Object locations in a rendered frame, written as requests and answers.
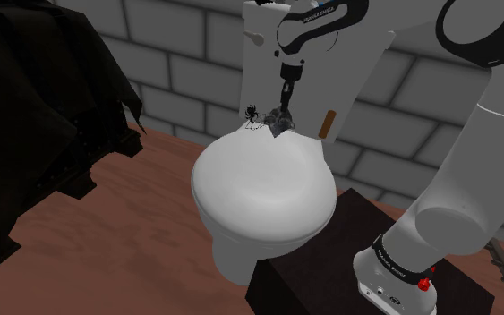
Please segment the small black spiky figure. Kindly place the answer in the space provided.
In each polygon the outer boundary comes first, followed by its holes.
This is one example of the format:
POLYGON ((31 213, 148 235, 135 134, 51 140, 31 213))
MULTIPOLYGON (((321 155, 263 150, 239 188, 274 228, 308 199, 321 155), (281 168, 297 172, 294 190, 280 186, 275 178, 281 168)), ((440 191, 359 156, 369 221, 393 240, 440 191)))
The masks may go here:
POLYGON ((255 105, 249 105, 246 108, 245 118, 247 120, 245 129, 257 130, 264 126, 265 115, 259 113, 255 105))

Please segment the grey rock-shaped object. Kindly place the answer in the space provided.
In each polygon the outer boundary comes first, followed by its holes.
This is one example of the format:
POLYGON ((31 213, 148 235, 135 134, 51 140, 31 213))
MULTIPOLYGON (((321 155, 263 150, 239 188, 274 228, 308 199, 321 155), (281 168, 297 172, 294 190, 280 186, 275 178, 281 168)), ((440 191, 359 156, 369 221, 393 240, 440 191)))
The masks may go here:
POLYGON ((275 138, 281 133, 295 128, 290 112, 288 110, 282 111, 280 107, 274 108, 265 115, 263 123, 269 127, 270 132, 275 138))

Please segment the brown stick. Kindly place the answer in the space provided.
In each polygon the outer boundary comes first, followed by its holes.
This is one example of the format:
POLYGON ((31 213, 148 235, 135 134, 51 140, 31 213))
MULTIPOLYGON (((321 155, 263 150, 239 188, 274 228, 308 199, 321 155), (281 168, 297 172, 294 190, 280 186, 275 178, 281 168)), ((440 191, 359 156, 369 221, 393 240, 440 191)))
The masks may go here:
POLYGON ((319 130, 319 133, 318 133, 318 136, 321 139, 326 139, 328 137, 329 131, 331 129, 332 124, 334 123, 336 116, 337 116, 337 112, 334 110, 329 110, 326 113, 325 118, 323 120, 323 123, 322 123, 320 130, 319 130))

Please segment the white toilet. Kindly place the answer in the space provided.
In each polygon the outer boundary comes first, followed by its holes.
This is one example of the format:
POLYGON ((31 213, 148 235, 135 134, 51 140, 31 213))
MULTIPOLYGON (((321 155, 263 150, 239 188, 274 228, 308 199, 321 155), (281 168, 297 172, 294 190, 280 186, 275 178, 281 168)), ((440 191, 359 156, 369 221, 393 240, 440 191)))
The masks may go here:
POLYGON ((286 55, 277 40, 289 4, 243 5, 243 125, 212 142, 192 170, 192 195, 212 235, 219 273, 248 285, 259 260, 304 245, 331 219, 337 202, 323 147, 338 136, 364 83, 394 33, 347 27, 312 39, 286 55), (281 64, 301 65, 299 81, 284 82, 281 64), (295 128, 275 138, 264 124, 245 129, 245 110, 288 110, 295 128), (337 112, 326 139, 318 136, 329 110, 337 112))

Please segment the large black furniture piece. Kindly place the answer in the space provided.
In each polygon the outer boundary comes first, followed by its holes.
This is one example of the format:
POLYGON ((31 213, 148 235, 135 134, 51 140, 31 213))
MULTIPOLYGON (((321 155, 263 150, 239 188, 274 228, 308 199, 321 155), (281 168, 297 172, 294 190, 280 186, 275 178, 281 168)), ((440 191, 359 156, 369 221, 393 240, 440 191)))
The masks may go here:
POLYGON ((0 0, 0 264, 17 219, 54 192, 83 198, 105 155, 133 157, 142 103, 83 14, 0 0))

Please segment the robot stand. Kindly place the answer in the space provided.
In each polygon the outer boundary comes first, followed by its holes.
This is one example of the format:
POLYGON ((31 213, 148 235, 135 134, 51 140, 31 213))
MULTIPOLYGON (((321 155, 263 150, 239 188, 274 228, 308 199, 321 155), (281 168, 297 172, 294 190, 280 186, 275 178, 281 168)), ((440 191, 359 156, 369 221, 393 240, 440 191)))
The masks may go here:
POLYGON ((305 245, 257 262, 245 296, 255 315, 385 315, 358 290, 354 255, 395 219, 353 189, 305 245))

